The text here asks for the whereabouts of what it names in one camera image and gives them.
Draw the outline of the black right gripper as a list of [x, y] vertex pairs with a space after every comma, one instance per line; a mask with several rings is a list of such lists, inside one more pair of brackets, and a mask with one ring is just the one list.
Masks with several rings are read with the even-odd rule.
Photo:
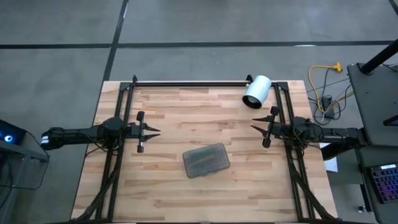
[[270, 110], [270, 115], [263, 118], [253, 118], [253, 121], [268, 122], [268, 129], [262, 129], [257, 126], [251, 125], [252, 128], [259, 131], [264, 137], [262, 146], [269, 148], [271, 145], [271, 136], [273, 135], [277, 139], [285, 139], [289, 136], [290, 126], [284, 123], [279, 123], [275, 121], [275, 117], [279, 114], [279, 108], [272, 106]]

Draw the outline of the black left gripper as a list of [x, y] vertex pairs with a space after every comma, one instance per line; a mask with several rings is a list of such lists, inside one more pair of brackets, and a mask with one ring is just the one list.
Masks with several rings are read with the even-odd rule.
[[138, 112], [136, 120], [139, 122], [139, 124], [131, 123], [130, 127], [127, 129], [128, 132], [126, 134], [126, 137], [128, 139], [137, 139], [138, 140], [138, 145], [137, 145], [138, 153], [144, 152], [144, 143], [146, 141], [148, 141], [149, 139], [152, 139], [154, 137], [160, 136], [160, 134], [144, 135], [144, 130], [160, 132], [159, 129], [150, 127], [147, 123], [143, 122], [144, 115], [145, 115], [145, 112], [143, 112], [143, 111]]

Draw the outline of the clear hinged plastic supply box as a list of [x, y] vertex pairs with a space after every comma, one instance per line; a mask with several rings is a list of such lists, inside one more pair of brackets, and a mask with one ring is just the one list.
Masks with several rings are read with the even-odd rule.
[[231, 165], [222, 143], [186, 151], [182, 159], [189, 179], [214, 174], [229, 169]]

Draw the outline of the white cylindrical desk lamp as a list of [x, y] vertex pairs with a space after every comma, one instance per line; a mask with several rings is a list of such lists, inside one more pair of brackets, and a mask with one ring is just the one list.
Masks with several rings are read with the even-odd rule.
[[243, 103], [252, 109], [261, 108], [268, 96], [271, 85], [272, 82], [268, 77], [258, 75], [253, 82], [248, 85], [242, 97]]

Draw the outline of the white paper sheet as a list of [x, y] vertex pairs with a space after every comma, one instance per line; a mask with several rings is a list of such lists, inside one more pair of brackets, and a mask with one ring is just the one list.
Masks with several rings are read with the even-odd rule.
[[331, 159], [324, 161], [325, 169], [328, 172], [338, 172], [337, 158], [333, 157]]

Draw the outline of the black framed side desk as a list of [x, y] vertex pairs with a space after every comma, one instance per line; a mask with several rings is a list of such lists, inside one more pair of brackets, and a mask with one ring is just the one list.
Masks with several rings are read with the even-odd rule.
[[2, 184], [0, 180], [0, 188], [4, 188], [6, 195], [2, 202], [0, 202], [0, 224], [5, 224], [9, 221], [12, 209], [16, 201], [18, 190], [35, 190], [36, 187], [23, 187], [20, 186], [22, 181], [28, 174], [29, 163], [31, 159], [37, 159], [40, 162], [48, 162], [49, 157], [44, 152], [37, 152], [32, 149], [26, 149], [22, 146], [15, 144], [9, 144], [4, 141], [0, 141], [0, 151], [10, 152], [17, 154], [17, 158], [20, 159], [20, 168], [18, 171], [12, 171], [11, 160], [6, 161], [7, 176], [5, 176], [5, 183]]

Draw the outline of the grey equipment cart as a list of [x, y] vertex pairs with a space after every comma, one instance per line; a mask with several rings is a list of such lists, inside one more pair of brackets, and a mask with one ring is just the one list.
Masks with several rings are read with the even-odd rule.
[[366, 75], [358, 64], [347, 70], [367, 139], [373, 145], [398, 147], [398, 72], [377, 67]]

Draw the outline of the black slanted pole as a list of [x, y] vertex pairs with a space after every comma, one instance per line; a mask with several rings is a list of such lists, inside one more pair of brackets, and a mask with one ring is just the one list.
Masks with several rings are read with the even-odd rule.
[[398, 53], [398, 39], [389, 44], [385, 49], [379, 52], [371, 60], [360, 67], [360, 71], [364, 74], [370, 74], [374, 69], [390, 59], [393, 55]]

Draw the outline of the blue backlit keyboard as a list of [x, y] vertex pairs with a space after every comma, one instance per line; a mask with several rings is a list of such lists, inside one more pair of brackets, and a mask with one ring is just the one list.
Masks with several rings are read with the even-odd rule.
[[379, 202], [398, 202], [398, 164], [368, 167], [368, 172]]

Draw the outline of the black computer with blue light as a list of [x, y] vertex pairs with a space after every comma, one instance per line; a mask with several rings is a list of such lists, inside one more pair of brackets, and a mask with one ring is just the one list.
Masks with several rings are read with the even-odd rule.
[[25, 138], [26, 132], [27, 131], [25, 129], [21, 129], [0, 119], [0, 141], [4, 141], [9, 144], [21, 145]]

